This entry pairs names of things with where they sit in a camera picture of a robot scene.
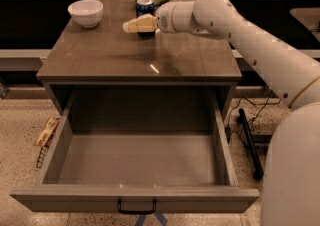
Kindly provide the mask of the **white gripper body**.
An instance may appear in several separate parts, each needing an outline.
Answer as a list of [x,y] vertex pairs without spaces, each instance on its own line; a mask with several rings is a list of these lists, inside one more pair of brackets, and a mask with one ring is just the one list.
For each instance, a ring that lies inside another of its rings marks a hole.
[[167,2],[161,5],[156,11],[158,28],[165,33],[180,32],[180,12],[176,2]]

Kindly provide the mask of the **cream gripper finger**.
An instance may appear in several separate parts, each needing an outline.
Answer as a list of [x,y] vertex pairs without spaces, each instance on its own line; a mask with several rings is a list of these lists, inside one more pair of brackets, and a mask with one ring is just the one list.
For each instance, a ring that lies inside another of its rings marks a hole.
[[157,21],[151,14],[144,14],[123,24],[126,33],[149,33],[157,30]]

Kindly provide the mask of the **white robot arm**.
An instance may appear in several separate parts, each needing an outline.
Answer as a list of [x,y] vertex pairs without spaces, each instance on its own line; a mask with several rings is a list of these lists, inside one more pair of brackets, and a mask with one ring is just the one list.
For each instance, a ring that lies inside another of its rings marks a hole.
[[261,226],[320,226],[320,64],[243,18],[229,0],[168,2],[127,33],[190,33],[228,40],[292,110],[276,128],[265,162]]

